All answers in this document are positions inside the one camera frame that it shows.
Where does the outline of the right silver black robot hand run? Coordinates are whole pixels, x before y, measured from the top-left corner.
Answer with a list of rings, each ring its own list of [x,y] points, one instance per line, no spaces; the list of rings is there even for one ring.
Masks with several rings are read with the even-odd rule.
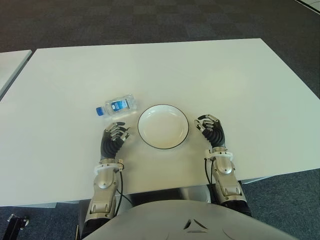
[[[195,127],[210,143],[212,149],[217,147],[226,149],[224,130],[218,118],[211,114],[204,114],[199,116],[193,122]]]

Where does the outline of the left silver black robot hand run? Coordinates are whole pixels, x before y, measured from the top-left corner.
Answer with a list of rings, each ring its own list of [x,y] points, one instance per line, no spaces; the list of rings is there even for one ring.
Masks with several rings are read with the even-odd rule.
[[[124,142],[128,139],[129,127],[125,127],[126,123],[117,121],[111,123],[103,130],[100,144],[100,160],[115,159],[118,151],[122,148]]]

